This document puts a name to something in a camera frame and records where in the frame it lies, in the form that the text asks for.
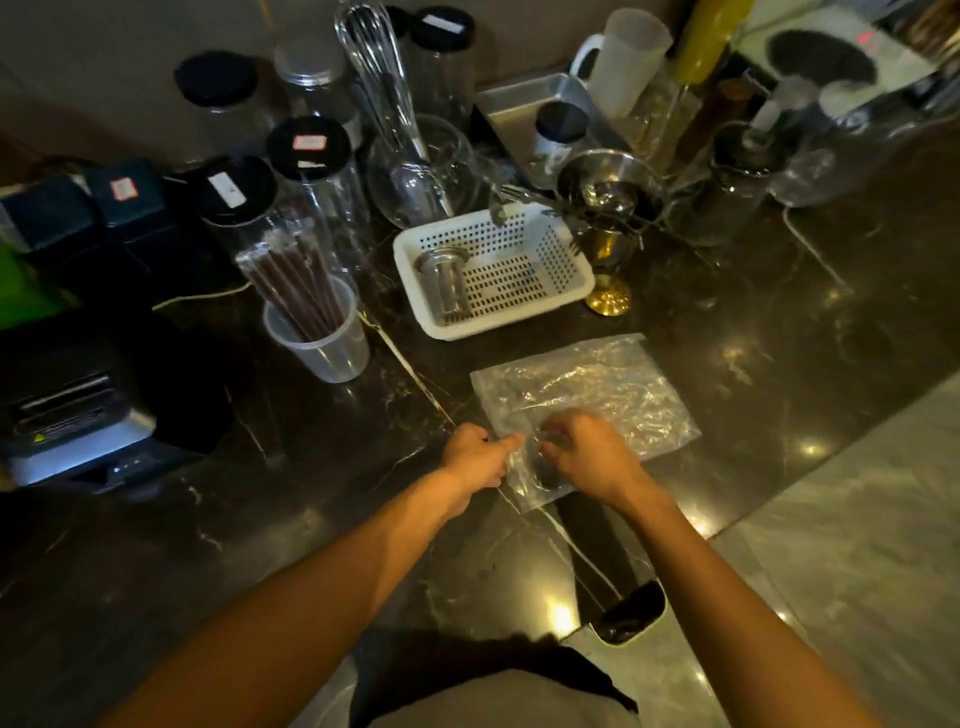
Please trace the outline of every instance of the black lid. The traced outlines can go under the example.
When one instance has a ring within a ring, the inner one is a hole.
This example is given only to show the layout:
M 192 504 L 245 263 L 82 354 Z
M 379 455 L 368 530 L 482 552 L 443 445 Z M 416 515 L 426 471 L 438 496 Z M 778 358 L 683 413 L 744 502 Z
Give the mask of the black lid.
M 388 5 L 387 14 L 390 16 L 390 24 L 394 28 L 394 35 L 397 40 L 400 40 L 410 30 L 410 13 L 396 5 Z
M 410 38 L 420 48 L 438 53 L 466 51 L 476 32 L 476 21 L 469 12 L 448 5 L 423 8 L 410 20 Z
M 298 116 L 287 119 L 267 137 L 267 157 L 288 180 L 322 180 L 350 160 L 350 137 L 333 119 Z
M 189 183 L 200 216 L 223 228 L 256 220 L 276 200 L 276 177 L 259 157 L 216 158 L 191 172 Z M 235 187 L 239 195 L 225 195 L 224 185 Z
M 231 107 L 256 91 L 253 60 L 230 51 L 203 51 L 174 71 L 183 98 L 198 107 Z
M 537 111 L 537 133 L 558 144 L 572 144 L 587 134 L 587 113 L 566 101 L 551 101 Z

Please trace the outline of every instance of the perforated basket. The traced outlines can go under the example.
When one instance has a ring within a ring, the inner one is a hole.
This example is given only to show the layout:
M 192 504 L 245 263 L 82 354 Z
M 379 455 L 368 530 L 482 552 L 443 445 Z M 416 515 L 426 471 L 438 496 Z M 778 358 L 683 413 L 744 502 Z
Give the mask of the perforated basket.
M 580 301 L 593 290 L 587 259 L 571 250 L 570 230 L 543 210 L 542 205 L 507 205 L 502 228 L 481 210 L 396 237 L 396 267 L 424 331 L 444 341 L 462 339 Z M 464 278 L 471 314 L 464 321 L 442 325 L 434 317 L 414 261 L 424 251 L 445 245 L 470 253 Z

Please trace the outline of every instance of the whisk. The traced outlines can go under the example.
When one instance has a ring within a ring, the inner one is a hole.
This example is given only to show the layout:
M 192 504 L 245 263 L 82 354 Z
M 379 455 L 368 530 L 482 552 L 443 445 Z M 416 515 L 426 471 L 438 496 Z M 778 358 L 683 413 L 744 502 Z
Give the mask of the whisk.
M 403 157 L 428 162 L 387 9 L 375 0 L 340 0 L 334 24 L 377 132 Z
M 339 0 L 334 26 L 377 133 L 399 157 L 391 173 L 394 187 L 412 208 L 440 213 L 428 217 L 453 217 L 453 205 L 430 166 L 387 9 L 376 0 Z

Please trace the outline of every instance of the hand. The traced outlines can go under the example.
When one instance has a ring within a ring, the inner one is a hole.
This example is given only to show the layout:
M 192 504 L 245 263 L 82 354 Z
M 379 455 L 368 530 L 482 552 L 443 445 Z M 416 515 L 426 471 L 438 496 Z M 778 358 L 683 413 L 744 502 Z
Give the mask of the hand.
M 507 458 L 523 445 L 523 435 L 515 432 L 490 441 L 483 427 L 466 423 L 457 427 L 444 448 L 442 472 L 450 476 L 455 489 L 451 516 L 459 516 L 470 496 L 483 488 L 498 488 L 507 474 Z
M 588 496 L 623 511 L 629 505 L 631 492 L 654 485 L 623 438 L 600 415 L 568 409 L 548 417 L 540 428 L 561 434 L 569 441 L 567 449 L 545 442 L 540 452 Z

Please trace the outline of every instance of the stainless steel bowl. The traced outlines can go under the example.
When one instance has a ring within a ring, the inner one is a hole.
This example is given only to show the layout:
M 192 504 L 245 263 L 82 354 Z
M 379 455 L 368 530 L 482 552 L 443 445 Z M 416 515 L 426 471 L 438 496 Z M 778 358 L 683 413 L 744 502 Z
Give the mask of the stainless steel bowl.
M 557 194 L 567 202 L 612 215 L 653 222 L 666 188 L 643 160 L 616 149 L 590 149 L 570 157 L 557 175 Z

